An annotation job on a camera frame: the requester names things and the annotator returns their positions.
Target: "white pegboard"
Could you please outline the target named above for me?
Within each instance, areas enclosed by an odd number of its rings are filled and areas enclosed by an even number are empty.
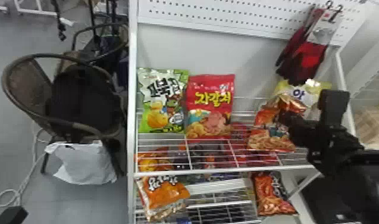
[[[313,0],[140,0],[139,23],[289,39],[306,20]],[[333,45],[345,45],[360,28],[372,4],[336,0],[344,6],[344,20]]]

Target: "orange snack bag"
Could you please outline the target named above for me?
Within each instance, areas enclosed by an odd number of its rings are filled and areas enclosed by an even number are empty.
[[[289,140],[288,128],[278,122],[280,110],[302,114],[307,106],[287,94],[271,98],[257,112],[248,140],[249,150],[293,152],[295,145]]]
[[[145,176],[136,183],[147,209],[157,209],[190,197],[189,191],[174,175]]]
[[[166,159],[167,153],[168,147],[138,153],[139,171],[173,170],[173,165]],[[184,209],[186,206],[183,200],[190,197],[189,191],[174,175],[145,176],[136,179],[136,185],[148,221],[161,220]]]

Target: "white plastic bag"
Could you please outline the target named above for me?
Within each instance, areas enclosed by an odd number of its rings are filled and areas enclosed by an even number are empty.
[[[68,144],[55,142],[45,151],[55,154],[63,165],[54,176],[68,183],[87,185],[115,182],[117,176],[111,164],[110,155],[101,141],[92,144]]]

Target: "green snack bag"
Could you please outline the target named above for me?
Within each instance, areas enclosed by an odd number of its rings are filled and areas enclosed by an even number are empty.
[[[189,72],[177,69],[137,69],[139,91],[143,95],[140,133],[182,133],[181,106]]]

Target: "hanging hook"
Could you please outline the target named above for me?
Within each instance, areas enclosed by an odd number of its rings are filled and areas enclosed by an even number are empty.
[[[338,14],[342,12],[342,9],[343,9],[343,5],[342,4],[338,5],[338,10],[335,11],[335,13],[328,20],[328,22],[333,23],[333,21],[338,16]]]
[[[328,0],[328,1],[325,3],[325,5],[327,6],[327,9],[328,9],[328,10],[332,7],[333,4],[334,4],[334,2],[331,1],[331,0]]]

